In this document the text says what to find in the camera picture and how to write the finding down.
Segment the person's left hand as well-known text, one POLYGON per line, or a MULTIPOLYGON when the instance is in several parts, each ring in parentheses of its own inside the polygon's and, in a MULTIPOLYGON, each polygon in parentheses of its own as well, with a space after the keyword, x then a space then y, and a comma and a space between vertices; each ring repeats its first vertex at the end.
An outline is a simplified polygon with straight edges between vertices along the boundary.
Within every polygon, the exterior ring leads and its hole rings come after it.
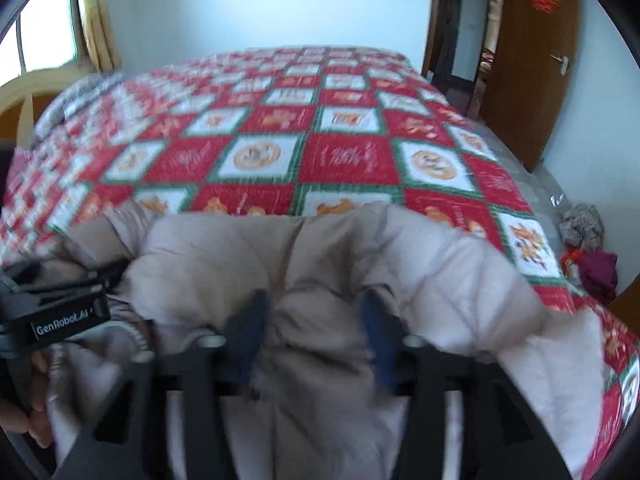
POLYGON ((1 400, 1 428, 14 434, 28 434, 40 448, 53 442, 52 427, 47 412, 49 361, 42 351, 30 358, 29 378, 22 406, 1 400))

